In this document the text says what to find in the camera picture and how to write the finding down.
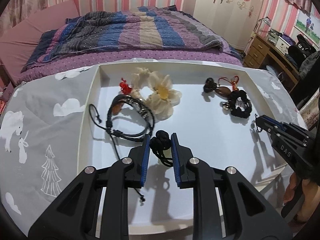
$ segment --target black backpack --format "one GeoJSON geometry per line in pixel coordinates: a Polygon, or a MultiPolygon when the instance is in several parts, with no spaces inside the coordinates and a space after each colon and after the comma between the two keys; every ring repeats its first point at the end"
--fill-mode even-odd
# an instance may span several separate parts
{"type": "Polygon", "coordinates": [[[297,38],[298,43],[296,44],[296,47],[303,53],[305,58],[316,52],[316,49],[301,34],[297,35],[297,38]]]}

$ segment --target human hand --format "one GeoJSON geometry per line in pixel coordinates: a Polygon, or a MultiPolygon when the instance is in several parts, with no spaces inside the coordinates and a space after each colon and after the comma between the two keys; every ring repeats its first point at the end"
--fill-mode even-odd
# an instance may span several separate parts
{"type": "MultiPolygon", "coordinates": [[[[289,185],[284,193],[284,204],[291,201],[294,197],[295,189],[298,186],[298,177],[295,173],[290,176],[289,185]]],[[[320,202],[320,187],[310,181],[310,179],[302,180],[302,191],[305,196],[304,203],[297,213],[297,221],[307,222],[316,210],[320,202]]]]}

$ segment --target white rabbit print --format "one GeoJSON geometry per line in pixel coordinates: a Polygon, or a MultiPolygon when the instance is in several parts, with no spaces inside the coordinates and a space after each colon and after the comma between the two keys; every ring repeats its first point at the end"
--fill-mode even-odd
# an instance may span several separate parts
{"type": "Polygon", "coordinates": [[[27,131],[26,136],[24,138],[20,138],[19,142],[18,142],[18,146],[19,146],[19,162],[20,163],[26,163],[27,160],[27,153],[25,150],[25,147],[28,147],[28,143],[26,142],[26,138],[28,135],[29,131],[27,131]]]}

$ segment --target tree drawing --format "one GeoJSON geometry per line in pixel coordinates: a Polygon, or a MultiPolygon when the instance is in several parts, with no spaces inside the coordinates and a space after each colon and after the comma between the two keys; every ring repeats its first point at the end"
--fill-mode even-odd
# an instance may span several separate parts
{"type": "Polygon", "coordinates": [[[43,179],[43,185],[41,191],[49,196],[56,197],[61,193],[58,182],[61,178],[57,174],[59,168],[54,163],[53,158],[55,157],[51,145],[48,146],[45,156],[47,157],[46,162],[42,165],[44,171],[42,172],[41,178],[43,179]]]}

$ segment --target striped quilt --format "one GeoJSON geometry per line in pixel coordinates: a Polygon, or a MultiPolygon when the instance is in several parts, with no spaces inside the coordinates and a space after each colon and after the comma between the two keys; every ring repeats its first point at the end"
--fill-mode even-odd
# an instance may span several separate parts
{"type": "Polygon", "coordinates": [[[139,7],[90,12],[43,33],[23,71],[74,54],[125,49],[223,48],[222,38],[181,12],[139,7]]]}

